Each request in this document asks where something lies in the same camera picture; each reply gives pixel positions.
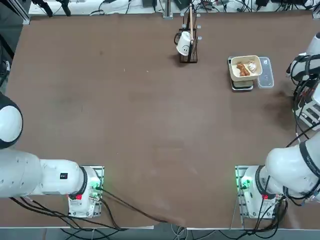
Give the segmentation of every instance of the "mug rack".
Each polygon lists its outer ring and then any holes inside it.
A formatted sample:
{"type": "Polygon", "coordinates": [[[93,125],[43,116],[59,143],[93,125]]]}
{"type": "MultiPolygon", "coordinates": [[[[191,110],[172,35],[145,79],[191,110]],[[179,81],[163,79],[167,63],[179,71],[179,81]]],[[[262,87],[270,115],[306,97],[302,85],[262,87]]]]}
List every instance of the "mug rack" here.
{"type": "Polygon", "coordinates": [[[184,64],[196,64],[198,62],[197,45],[198,41],[202,39],[200,36],[197,36],[197,30],[201,28],[200,25],[197,25],[197,18],[200,17],[200,14],[196,13],[194,5],[190,4],[186,23],[185,14],[181,13],[181,16],[183,16],[182,28],[179,28],[179,32],[176,34],[176,36],[181,36],[182,32],[188,31],[190,32],[191,41],[189,45],[188,55],[185,56],[180,53],[178,54],[179,62],[184,64]]]}

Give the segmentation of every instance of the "plastic lid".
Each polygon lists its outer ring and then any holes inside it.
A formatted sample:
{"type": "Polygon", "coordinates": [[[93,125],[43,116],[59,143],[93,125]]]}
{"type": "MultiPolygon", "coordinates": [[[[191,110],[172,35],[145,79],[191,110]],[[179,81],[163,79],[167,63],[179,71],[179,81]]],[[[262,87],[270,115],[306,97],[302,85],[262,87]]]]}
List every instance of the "plastic lid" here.
{"type": "Polygon", "coordinates": [[[268,57],[259,57],[262,66],[262,74],[257,78],[257,84],[260,89],[270,89],[275,85],[274,74],[271,68],[271,62],[268,57]]]}

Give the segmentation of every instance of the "wooden stick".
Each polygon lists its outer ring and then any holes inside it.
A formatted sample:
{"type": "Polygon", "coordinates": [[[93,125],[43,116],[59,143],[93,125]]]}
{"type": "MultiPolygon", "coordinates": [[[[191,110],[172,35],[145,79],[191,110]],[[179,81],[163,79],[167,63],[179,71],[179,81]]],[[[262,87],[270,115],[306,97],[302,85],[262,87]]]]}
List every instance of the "wooden stick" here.
{"type": "Polygon", "coordinates": [[[190,14],[190,35],[191,35],[191,44],[194,42],[194,24],[192,19],[192,4],[189,6],[189,14],[190,14]]]}

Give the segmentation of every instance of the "brown table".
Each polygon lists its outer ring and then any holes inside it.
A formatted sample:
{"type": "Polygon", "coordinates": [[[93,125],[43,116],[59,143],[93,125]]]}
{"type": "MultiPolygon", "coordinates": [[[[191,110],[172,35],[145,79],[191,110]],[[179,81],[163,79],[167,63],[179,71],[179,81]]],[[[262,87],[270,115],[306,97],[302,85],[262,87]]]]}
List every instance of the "brown table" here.
{"type": "MultiPolygon", "coordinates": [[[[103,165],[105,187],[153,216],[229,228],[235,165],[263,164],[295,136],[285,70],[319,23],[306,11],[203,14],[199,61],[185,65],[173,43],[181,23],[156,14],[33,19],[23,27],[7,90],[24,117],[16,148],[103,165]],[[271,59],[273,89],[231,91],[227,58],[243,55],[271,59]]],[[[65,197],[37,199],[67,211],[65,197]]],[[[108,201],[120,226],[155,224],[108,201]]],[[[0,206],[2,227],[65,226],[8,199],[0,206]]],[[[232,226],[240,228],[236,211],[232,226]]],[[[291,205],[280,227],[319,229],[319,214],[313,204],[291,205]]],[[[111,224],[105,211],[95,220],[111,224]]]]}

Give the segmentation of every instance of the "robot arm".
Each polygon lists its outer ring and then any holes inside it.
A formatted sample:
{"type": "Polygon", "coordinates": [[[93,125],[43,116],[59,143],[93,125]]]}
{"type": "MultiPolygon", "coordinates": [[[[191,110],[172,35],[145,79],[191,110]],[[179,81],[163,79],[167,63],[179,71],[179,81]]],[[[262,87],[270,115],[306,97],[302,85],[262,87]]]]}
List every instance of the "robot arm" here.
{"type": "MultiPolygon", "coordinates": [[[[286,73],[293,81],[314,86],[320,76],[320,32],[312,39],[305,53],[299,54],[286,73]]],[[[320,104],[320,87],[312,99],[320,104]]],[[[248,216],[257,218],[261,204],[264,218],[271,218],[277,196],[291,196],[320,202],[320,132],[311,139],[288,148],[275,148],[268,154],[265,166],[249,166],[239,185],[242,186],[248,216]]]]}
{"type": "Polygon", "coordinates": [[[296,82],[312,80],[320,74],[320,32],[309,44],[306,52],[300,53],[286,70],[286,74],[296,82]]]}
{"type": "Polygon", "coordinates": [[[19,107],[0,93],[0,198],[30,195],[68,195],[69,214],[79,218],[100,215],[102,180],[91,166],[64,159],[39,159],[9,149],[22,134],[19,107]]]}

